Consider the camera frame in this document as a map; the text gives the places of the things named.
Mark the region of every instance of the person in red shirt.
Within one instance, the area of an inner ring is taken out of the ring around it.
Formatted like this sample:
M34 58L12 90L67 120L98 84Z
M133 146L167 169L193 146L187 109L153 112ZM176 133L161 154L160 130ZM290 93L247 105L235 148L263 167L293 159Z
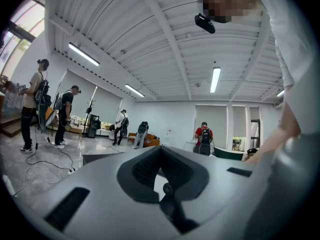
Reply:
M198 139L193 149L194 153L202 155L210 155L210 144L214 139L214 134L211 129L208 128L208 124L203 122L194 134L194 138Z

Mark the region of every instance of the gray roller blind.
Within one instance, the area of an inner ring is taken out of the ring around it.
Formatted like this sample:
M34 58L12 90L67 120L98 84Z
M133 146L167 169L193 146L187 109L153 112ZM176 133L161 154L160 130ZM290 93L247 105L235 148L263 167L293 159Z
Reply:
M78 76L77 74L68 71L58 88L58 92L64 93L65 91L71 89L72 86L79 86L81 94L73 97L71 115L85 118L88 108L87 102L90 102L90 99L94 94L96 85Z
M247 136L247 117L244 106L233 106L233 137Z
M251 106L250 107L250 115L251 115L251 120L260 119L259 108Z
M95 102L93 103L94 106L91 113L99 116L101 122L114 124L122 98L98 87L93 100Z
M202 122L207 122L213 132L214 145L226 149L227 145L227 106L195 106L195 129L201 127Z

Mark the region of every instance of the person in black shirt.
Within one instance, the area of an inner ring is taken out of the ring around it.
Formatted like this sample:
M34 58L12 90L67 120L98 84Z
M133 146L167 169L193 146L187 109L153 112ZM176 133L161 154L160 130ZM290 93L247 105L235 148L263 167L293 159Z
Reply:
M56 149L63 149L65 146L64 134L72 109L72 101L75 95L79 94L79 87L74 85L70 90L67 90L61 99L62 109L59 110L59 127L55 134L54 147Z

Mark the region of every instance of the floor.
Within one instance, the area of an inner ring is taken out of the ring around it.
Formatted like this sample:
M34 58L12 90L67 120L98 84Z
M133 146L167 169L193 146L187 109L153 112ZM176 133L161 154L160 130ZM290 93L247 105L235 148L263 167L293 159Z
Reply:
M35 163L40 160L45 160L53 163L61 168L71 169L71 160L66 155L60 152L59 149L54 148L54 146L47 141L48 134L36 131L34 127L31 128L31 138L33 142L33 149L36 142L38 142L38 150L35 156L28 159L29 163ZM50 141L53 142L55 139L55 133L51 136L51 131L49 133ZM78 169L83 166L82 155L98 155L98 154L117 154L119 152L128 152L132 150L132 143L128 143L127 139L123 139L121 145L116 145L112 149L112 140L105 137L82 138L79 142L79 135L66 132L64 135L64 140L66 142L65 148L61 151L67 153L73 160L73 167ZM14 138L9 138L4 135L0 135L0 146L1 146L1 163L0 169L2 173L8 176L14 193L20 190L23 186L25 188L21 190L16 196L17 198L23 200L29 206L33 206L35 202L40 198L41 194L48 191L55 184L50 184L49 182L57 182L59 177L61 180L68 177L67 169L59 169L51 164L40 162L36 165L29 165L26 163L26 159L32 155L24 154L20 152L20 148L24 145L24 140L21 133ZM40 168L28 169L30 167L41 167Z

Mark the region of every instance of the black camera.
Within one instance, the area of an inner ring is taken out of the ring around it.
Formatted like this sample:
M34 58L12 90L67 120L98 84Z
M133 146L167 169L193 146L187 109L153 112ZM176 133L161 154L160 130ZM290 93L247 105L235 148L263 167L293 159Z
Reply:
M212 24L211 20L206 16L199 13L194 17L195 24L210 34L214 34L216 32L215 26Z

